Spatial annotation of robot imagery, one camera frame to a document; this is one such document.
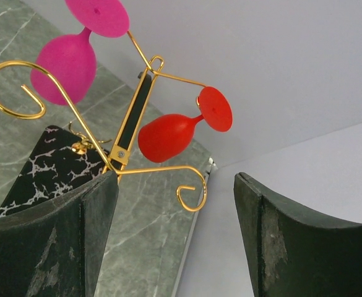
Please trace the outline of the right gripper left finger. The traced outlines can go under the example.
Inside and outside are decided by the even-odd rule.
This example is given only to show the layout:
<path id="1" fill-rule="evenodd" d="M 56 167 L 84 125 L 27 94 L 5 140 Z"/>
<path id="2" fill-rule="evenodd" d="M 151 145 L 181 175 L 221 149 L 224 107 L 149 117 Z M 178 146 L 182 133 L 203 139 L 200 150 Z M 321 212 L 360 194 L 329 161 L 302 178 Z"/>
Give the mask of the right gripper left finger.
<path id="1" fill-rule="evenodd" d="M 110 171 L 0 218 L 0 296 L 93 296 L 118 191 Z"/>

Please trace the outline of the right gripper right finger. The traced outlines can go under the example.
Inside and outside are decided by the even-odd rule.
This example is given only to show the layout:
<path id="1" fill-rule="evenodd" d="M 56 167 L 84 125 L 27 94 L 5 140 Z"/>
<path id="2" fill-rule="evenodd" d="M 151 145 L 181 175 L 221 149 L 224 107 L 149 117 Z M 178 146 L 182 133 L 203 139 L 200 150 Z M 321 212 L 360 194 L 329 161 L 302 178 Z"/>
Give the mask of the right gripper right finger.
<path id="1" fill-rule="evenodd" d="M 362 223 L 310 209 L 246 173 L 234 197 L 255 296 L 362 296 Z"/>

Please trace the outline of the red wine glass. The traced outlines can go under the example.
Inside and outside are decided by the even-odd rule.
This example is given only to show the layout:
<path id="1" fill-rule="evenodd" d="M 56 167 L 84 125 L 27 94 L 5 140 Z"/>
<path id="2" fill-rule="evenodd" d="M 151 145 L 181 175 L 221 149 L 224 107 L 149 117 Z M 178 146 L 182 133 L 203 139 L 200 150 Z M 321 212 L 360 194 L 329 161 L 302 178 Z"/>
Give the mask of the red wine glass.
<path id="1" fill-rule="evenodd" d="M 138 145 L 145 158 L 163 163 L 183 152 L 194 137 L 195 128 L 205 121 L 218 132 L 230 130 L 233 124 L 231 106 L 214 87 L 204 87 L 197 97 L 200 115 L 166 114 L 141 128 Z"/>

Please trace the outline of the magenta wine glass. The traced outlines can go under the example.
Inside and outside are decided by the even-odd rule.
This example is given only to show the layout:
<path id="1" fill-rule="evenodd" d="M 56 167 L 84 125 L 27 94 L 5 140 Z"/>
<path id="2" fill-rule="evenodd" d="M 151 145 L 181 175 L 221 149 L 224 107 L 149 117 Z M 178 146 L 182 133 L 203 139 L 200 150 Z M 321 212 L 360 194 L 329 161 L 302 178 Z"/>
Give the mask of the magenta wine glass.
<path id="1" fill-rule="evenodd" d="M 72 102 L 78 103 L 86 96 L 97 71 L 90 35 L 121 37 L 129 29 L 129 16 L 120 1 L 73 0 L 66 5 L 84 29 L 52 39 L 42 48 L 36 64 L 49 71 Z"/>

